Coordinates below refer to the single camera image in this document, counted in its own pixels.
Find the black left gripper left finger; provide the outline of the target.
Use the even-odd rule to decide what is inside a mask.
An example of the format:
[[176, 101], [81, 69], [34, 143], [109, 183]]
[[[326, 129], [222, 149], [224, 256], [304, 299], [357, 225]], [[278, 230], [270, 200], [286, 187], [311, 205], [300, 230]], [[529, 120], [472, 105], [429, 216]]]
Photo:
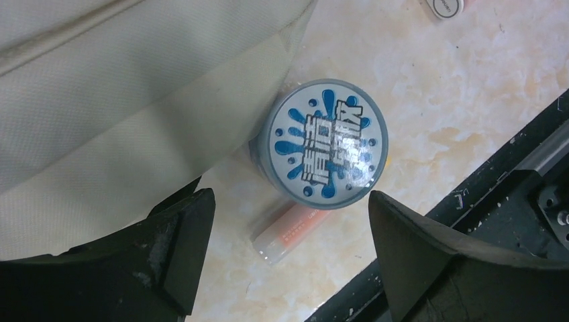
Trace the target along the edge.
[[57, 256], [1, 263], [2, 321], [182, 321], [195, 304], [216, 202], [201, 189]]

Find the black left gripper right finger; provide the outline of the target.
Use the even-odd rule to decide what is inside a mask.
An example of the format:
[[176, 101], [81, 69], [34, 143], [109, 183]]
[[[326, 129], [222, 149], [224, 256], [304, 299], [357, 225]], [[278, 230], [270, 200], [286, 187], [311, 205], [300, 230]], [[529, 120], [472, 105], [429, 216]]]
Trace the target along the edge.
[[568, 263], [500, 248], [380, 191], [368, 214], [393, 321], [567, 321]]

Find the orange pink highlighter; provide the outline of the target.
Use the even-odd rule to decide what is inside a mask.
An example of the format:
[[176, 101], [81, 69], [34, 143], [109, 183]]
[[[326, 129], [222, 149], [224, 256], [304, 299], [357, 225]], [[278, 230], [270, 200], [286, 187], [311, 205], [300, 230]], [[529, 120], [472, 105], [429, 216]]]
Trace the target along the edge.
[[296, 203], [287, 205], [253, 239], [252, 247], [267, 264], [277, 264], [319, 227], [330, 213], [330, 210], [313, 209]]

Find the cream canvas backpack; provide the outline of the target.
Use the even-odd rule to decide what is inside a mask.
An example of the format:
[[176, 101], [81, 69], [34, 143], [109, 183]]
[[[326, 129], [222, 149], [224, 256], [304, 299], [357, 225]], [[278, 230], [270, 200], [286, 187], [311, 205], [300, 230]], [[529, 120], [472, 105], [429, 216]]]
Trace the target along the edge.
[[2, 1], [1, 259], [149, 214], [258, 130], [314, 1]]

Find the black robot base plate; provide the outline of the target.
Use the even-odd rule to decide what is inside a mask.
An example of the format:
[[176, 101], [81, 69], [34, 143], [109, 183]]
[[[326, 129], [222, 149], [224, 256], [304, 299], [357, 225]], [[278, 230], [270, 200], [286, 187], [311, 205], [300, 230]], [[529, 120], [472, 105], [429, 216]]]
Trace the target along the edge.
[[[423, 216], [500, 248], [568, 263], [568, 94]], [[311, 320], [393, 321], [377, 258]]]

